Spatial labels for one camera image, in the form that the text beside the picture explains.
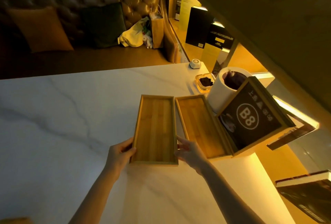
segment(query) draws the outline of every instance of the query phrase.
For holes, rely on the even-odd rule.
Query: white marble table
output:
[[[198,93],[188,64],[0,80],[0,219],[67,223],[101,172],[108,147],[134,134],[141,94]],[[177,117],[178,133],[183,136]],[[266,223],[294,223],[256,155],[215,162]],[[127,166],[101,223],[225,223],[186,164]]]

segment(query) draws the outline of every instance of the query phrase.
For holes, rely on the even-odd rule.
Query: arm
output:
[[[181,144],[178,145],[179,150],[175,152],[175,155],[203,176],[228,224],[264,224],[207,160],[196,142],[179,136],[177,139]]]
[[[69,224],[99,223],[110,190],[115,181],[119,178],[122,169],[125,167],[130,157],[136,152],[136,148],[131,148],[126,151],[126,148],[132,141],[133,138],[130,138],[109,148],[104,169],[89,190]]]

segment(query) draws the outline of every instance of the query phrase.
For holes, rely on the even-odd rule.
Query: white cylindrical container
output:
[[[225,67],[223,68],[217,75],[216,80],[210,90],[208,95],[208,102],[212,107],[214,113],[218,113],[221,107],[225,104],[225,102],[237,91],[232,88],[229,88],[224,83],[224,78],[228,71],[236,71],[240,72],[246,77],[251,76],[251,74],[239,67]]]

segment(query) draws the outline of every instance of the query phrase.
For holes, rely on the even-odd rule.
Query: b8 logo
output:
[[[241,104],[237,108],[237,118],[240,124],[249,130],[255,129],[259,124],[259,115],[251,104]]]

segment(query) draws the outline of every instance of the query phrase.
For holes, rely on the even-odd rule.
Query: white round device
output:
[[[193,69],[198,69],[201,67],[201,62],[200,60],[197,60],[197,59],[192,59],[191,62],[190,62],[190,67],[193,68]]]

